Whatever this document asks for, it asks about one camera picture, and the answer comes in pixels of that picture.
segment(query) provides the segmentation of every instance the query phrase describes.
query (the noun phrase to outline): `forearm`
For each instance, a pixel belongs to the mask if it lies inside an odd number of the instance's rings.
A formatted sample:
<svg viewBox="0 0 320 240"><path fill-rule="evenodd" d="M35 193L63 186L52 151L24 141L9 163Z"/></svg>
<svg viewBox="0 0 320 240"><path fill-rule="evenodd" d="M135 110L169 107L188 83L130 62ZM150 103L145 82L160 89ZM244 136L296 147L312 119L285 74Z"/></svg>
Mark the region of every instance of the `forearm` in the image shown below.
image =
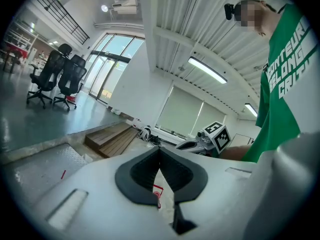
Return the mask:
<svg viewBox="0 0 320 240"><path fill-rule="evenodd" d="M250 148L251 145L227 147L219 158L240 161Z"/></svg>

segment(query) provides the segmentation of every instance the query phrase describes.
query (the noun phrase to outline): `wooden platform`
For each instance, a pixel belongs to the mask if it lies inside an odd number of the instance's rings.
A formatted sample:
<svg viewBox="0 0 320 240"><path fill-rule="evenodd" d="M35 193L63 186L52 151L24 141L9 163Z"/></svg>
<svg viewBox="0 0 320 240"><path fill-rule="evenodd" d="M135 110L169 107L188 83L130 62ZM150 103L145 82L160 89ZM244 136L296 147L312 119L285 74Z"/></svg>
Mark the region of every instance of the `wooden platform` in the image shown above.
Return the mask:
<svg viewBox="0 0 320 240"><path fill-rule="evenodd" d="M93 132L85 137L84 143L104 158L121 155L138 131L121 122L111 127Z"/></svg>

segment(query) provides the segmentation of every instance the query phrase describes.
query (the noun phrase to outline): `corrugated metal ceiling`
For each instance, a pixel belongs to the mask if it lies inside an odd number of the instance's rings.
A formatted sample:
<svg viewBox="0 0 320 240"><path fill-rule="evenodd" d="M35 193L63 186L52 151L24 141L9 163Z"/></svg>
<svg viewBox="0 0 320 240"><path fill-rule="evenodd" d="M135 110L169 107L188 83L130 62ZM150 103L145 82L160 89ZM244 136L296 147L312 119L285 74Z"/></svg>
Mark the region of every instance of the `corrugated metal ceiling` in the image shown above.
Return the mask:
<svg viewBox="0 0 320 240"><path fill-rule="evenodd" d="M254 32L244 31L233 20L226 20L224 4L240 0L158 0L157 27L186 36L218 54L249 83L260 96L262 66L269 54L268 40ZM265 0L279 10L290 0ZM244 103L254 102L243 91L237 80L219 68L217 63L191 48L170 39L156 37L156 66L216 97L239 115ZM223 75L228 82L220 84L188 63L194 56Z"/></svg>

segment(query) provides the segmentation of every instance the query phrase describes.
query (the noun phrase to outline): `metal railing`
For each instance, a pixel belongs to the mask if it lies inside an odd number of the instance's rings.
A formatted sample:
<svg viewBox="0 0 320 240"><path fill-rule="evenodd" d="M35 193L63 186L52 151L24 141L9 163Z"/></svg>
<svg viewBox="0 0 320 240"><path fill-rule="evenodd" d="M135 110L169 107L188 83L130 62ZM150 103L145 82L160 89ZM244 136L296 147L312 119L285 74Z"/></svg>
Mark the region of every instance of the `metal railing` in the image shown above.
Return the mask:
<svg viewBox="0 0 320 240"><path fill-rule="evenodd" d="M80 44L90 37L58 0L37 0Z"/></svg>

